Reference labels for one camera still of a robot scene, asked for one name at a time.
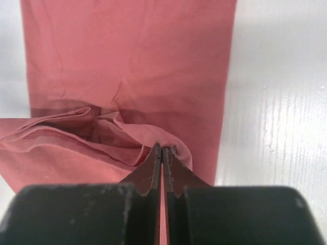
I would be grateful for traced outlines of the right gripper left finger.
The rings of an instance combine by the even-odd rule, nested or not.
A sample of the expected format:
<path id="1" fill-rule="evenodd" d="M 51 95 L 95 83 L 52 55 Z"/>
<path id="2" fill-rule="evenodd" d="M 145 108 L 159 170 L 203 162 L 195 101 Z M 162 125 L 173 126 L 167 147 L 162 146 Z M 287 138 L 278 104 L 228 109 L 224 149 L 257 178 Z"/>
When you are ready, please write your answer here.
<path id="1" fill-rule="evenodd" d="M 1 244 L 159 244 L 161 147 L 117 184 L 31 185 L 1 221 Z"/>

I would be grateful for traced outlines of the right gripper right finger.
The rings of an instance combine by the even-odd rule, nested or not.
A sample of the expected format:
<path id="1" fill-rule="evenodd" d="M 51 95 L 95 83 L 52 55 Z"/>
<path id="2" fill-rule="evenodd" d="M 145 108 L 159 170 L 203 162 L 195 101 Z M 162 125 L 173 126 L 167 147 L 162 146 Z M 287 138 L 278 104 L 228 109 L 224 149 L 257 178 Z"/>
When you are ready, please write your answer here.
<path id="1" fill-rule="evenodd" d="M 324 244 L 302 195 L 286 186 L 212 187 L 162 151 L 168 244 Z"/>

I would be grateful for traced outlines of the pink t shirt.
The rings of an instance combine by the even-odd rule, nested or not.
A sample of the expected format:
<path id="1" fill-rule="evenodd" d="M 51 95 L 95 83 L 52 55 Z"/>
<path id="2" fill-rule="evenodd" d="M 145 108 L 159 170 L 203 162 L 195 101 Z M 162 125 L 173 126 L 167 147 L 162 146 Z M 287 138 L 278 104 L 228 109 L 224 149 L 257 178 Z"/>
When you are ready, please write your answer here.
<path id="1" fill-rule="evenodd" d="M 236 1 L 21 1 L 31 116 L 1 120 L 1 175 L 117 184 L 161 147 L 213 186 Z"/>

